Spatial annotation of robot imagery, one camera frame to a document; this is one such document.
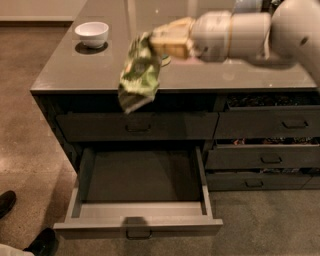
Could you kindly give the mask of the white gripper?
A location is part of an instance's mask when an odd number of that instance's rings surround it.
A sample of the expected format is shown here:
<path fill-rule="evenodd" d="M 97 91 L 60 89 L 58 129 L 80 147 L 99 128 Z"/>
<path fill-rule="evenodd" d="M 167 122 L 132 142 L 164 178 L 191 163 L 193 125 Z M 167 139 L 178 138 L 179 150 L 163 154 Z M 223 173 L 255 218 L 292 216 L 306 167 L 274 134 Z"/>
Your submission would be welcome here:
<path fill-rule="evenodd" d="M 186 17 L 155 28 L 149 42 L 158 55 L 187 59 L 195 47 L 195 55 L 205 62 L 223 62 L 231 13 L 208 12 L 196 21 Z"/>

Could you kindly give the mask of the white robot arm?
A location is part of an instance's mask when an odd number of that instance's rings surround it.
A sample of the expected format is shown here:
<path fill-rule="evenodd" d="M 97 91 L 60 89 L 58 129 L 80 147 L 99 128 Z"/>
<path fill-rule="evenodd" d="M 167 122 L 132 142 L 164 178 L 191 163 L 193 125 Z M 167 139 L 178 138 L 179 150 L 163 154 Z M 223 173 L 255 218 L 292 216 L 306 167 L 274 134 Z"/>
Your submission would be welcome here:
<path fill-rule="evenodd" d="M 272 12 L 211 11 L 152 31 L 154 51 L 207 62 L 241 59 L 282 68 L 295 63 L 320 82 L 320 2 L 284 0 Z"/>

